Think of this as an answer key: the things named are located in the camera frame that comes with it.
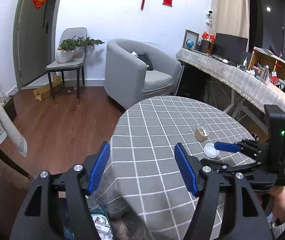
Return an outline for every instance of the bolt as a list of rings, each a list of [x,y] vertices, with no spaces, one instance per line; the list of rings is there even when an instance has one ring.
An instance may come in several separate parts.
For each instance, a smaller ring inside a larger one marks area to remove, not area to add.
[[[40,173],[40,177],[42,178],[46,178],[49,175],[49,173],[47,171],[43,171],[42,173]]]
[[[243,175],[242,173],[240,173],[240,172],[237,172],[237,173],[236,173],[236,177],[237,177],[238,179],[243,179],[243,178],[244,178],[244,175]]]
[[[83,168],[82,165],[77,164],[77,165],[74,166],[74,171],[81,171],[82,168]]]
[[[203,171],[206,172],[206,173],[209,173],[211,171],[211,168],[208,167],[208,166],[204,166],[203,167]]]

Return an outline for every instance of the brown floor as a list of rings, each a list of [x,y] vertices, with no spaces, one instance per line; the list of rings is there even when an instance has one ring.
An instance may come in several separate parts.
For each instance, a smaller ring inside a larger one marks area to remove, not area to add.
[[[26,158],[7,138],[0,148],[18,165],[38,176],[67,171],[94,154],[103,141],[109,141],[124,112],[108,98],[103,87],[85,87],[80,91],[64,88],[51,98],[35,99],[32,90],[21,90],[15,97],[17,117],[14,124],[28,143]],[[14,219],[30,182],[0,161],[0,231],[9,236]]]

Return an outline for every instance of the tape roll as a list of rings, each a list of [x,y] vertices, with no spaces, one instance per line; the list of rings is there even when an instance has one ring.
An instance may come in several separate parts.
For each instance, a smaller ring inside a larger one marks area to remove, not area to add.
[[[209,128],[206,124],[201,123],[197,126],[195,130],[195,137],[198,142],[204,142],[207,140],[209,136]]]

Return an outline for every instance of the plastic lid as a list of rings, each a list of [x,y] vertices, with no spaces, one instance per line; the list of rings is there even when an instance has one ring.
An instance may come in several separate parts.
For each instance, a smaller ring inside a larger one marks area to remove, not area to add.
[[[204,147],[204,154],[211,159],[214,159],[218,156],[219,151],[215,149],[215,146],[212,143],[207,143]]]

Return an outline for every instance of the door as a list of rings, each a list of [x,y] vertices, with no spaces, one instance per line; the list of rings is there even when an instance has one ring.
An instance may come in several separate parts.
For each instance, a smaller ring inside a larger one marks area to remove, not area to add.
[[[44,0],[37,8],[33,0],[22,0],[18,17],[17,56],[19,78],[27,86],[43,76],[50,64],[52,17],[56,0]]]

